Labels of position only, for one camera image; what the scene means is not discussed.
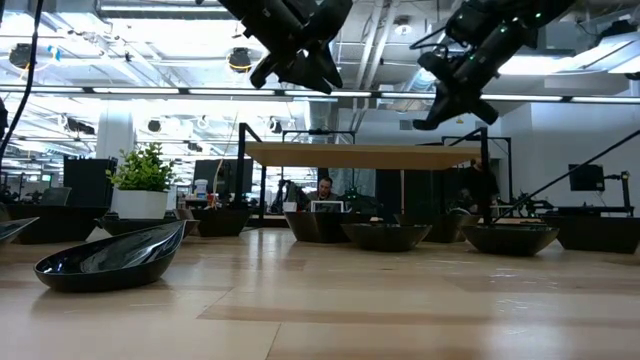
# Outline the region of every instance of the white pillar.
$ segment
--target white pillar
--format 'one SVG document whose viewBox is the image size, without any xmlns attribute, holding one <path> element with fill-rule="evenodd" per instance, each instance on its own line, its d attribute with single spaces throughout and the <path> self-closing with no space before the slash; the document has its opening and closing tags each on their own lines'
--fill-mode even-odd
<svg viewBox="0 0 640 360">
<path fill-rule="evenodd" d="M 118 165 L 123 159 L 120 150 L 130 152 L 135 142 L 135 127 L 132 113 L 132 103 L 129 101 L 104 101 L 105 108 L 100 113 L 98 123 L 98 144 L 96 158 L 118 159 Z"/>
</svg>

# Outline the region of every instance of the monitor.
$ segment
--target monitor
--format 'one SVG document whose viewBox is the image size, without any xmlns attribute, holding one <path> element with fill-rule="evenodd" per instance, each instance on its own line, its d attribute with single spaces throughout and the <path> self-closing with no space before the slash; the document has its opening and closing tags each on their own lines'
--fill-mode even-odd
<svg viewBox="0 0 640 360">
<path fill-rule="evenodd" d="M 213 179 L 216 177 L 219 163 L 220 160 L 197 160 L 192 181 L 195 182 L 199 179 L 207 180 L 207 193 L 213 193 Z M 237 163 L 238 160 L 235 159 L 223 161 L 222 166 L 220 166 L 220 171 L 217 174 L 218 182 L 216 193 L 224 193 L 226 190 L 229 190 L 230 193 L 236 191 Z M 253 159 L 244 159 L 244 174 L 242 177 L 242 193 L 250 193 L 253 183 Z"/>
<path fill-rule="evenodd" d="M 569 171 L 578 167 L 570 164 Z M 604 191 L 604 168 L 602 165 L 584 165 L 569 175 L 571 191 Z"/>
<path fill-rule="evenodd" d="M 312 201 L 311 211 L 343 213 L 344 202 L 343 201 Z"/>
</svg>

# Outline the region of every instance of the person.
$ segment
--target person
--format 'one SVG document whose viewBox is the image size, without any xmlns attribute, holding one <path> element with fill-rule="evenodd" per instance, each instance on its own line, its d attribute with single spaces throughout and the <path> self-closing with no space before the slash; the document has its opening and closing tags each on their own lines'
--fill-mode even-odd
<svg viewBox="0 0 640 360">
<path fill-rule="evenodd" d="M 318 190 L 307 194 L 309 201 L 337 201 L 338 195 L 331 192 L 333 180 L 330 177 L 323 177 L 318 182 Z"/>
<path fill-rule="evenodd" d="M 482 167 L 482 159 L 471 159 L 471 167 L 465 169 L 462 175 L 462 189 L 461 194 L 463 197 L 468 197 L 472 205 L 468 210 L 472 213 L 478 213 L 478 203 L 482 196 L 483 191 L 489 191 L 491 196 L 491 204 L 496 204 L 496 198 L 500 193 L 498 189 L 498 181 L 495 175 L 491 172 L 491 169 L 485 169 Z"/>
</svg>

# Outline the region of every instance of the wooden shelf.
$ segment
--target wooden shelf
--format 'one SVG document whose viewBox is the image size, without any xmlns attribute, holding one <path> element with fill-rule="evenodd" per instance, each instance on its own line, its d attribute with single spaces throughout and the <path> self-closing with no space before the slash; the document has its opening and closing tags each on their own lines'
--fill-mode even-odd
<svg viewBox="0 0 640 360">
<path fill-rule="evenodd" d="M 245 152 L 265 166 L 444 170 L 480 156 L 480 148 L 248 142 Z"/>
</svg>

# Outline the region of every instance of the ceiling light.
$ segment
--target ceiling light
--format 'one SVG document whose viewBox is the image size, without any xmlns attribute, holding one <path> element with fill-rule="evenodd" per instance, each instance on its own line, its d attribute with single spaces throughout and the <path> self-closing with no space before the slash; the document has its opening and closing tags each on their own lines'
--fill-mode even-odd
<svg viewBox="0 0 640 360">
<path fill-rule="evenodd" d="M 527 102 L 557 102 L 562 96 L 544 95 L 482 95 L 482 100 L 488 101 L 527 101 Z"/>
<path fill-rule="evenodd" d="M 117 6 L 104 5 L 100 11 L 144 11 L 144 12 L 227 12 L 223 6 Z"/>
<path fill-rule="evenodd" d="M 548 56 L 514 56 L 500 67 L 502 75 L 551 75 L 566 67 L 567 59 Z"/>
<path fill-rule="evenodd" d="M 193 95 L 226 95 L 226 96 L 272 96 L 273 90 L 238 90 L 238 89 L 190 89 Z"/>
<path fill-rule="evenodd" d="M 634 74 L 640 72 L 640 56 L 637 56 L 626 63 L 609 71 L 612 74 Z"/>
<path fill-rule="evenodd" d="M 31 88 L 31 91 L 33 92 L 40 92 L 40 93 L 73 93 L 73 92 L 77 92 L 77 93 L 82 93 L 84 92 L 84 90 L 82 90 L 82 88 L 79 87 L 67 87 L 67 86 L 34 86 L 33 88 Z"/>
<path fill-rule="evenodd" d="M 596 104 L 638 104 L 640 105 L 640 98 L 637 97 L 598 97 L 598 96 L 576 96 L 571 99 L 574 103 L 596 103 Z"/>
<path fill-rule="evenodd" d="M 100 94 L 179 94 L 175 88 L 93 88 L 94 92 Z"/>
<path fill-rule="evenodd" d="M 387 99 L 423 99 L 434 100 L 436 94 L 433 93 L 404 93 L 404 92 L 384 92 L 380 94 L 380 97 Z"/>
<path fill-rule="evenodd" d="M 286 96 L 309 96 L 309 97 L 371 97 L 371 93 L 367 91 L 334 91 L 330 95 L 319 91 L 308 90 L 287 90 L 284 92 Z"/>
</svg>

